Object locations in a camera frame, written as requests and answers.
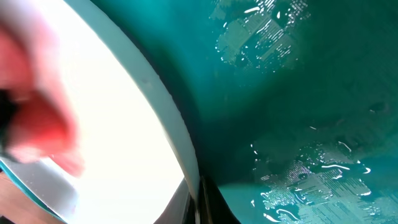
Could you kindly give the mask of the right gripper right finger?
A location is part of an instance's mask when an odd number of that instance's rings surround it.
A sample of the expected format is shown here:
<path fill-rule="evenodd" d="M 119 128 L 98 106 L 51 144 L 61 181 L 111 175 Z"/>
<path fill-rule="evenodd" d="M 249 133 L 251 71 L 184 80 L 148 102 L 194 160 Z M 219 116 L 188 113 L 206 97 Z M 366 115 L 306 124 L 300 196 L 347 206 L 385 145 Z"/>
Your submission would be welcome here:
<path fill-rule="evenodd" d="M 199 211 L 201 224 L 240 224 L 223 198 L 219 188 L 207 176 L 201 176 Z"/>

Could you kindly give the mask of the light blue plate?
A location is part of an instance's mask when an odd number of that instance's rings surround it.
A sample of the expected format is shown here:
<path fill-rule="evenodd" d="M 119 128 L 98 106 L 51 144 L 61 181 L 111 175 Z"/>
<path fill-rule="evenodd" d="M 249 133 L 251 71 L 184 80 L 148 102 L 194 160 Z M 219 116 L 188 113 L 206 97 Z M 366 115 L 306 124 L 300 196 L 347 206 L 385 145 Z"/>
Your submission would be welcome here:
<path fill-rule="evenodd" d="M 154 223 L 185 179 L 196 210 L 197 159 L 159 75 L 91 1 L 2 1 L 1 27 L 30 58 L 34 88 L 66 119 L 83 173 L 50 157 L 1 168 L 37 205 L 65 223 Z"/>

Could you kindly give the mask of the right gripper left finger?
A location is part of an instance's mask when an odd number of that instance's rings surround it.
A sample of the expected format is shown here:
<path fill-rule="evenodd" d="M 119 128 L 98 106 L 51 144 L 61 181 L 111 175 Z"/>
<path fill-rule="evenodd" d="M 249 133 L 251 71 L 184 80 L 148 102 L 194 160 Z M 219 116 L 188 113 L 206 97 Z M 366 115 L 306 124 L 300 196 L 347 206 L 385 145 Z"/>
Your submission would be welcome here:
<path fill-rule="evenodd" d="M 154 224 L 195 224 L 195 204 L 185 179 Z"/>

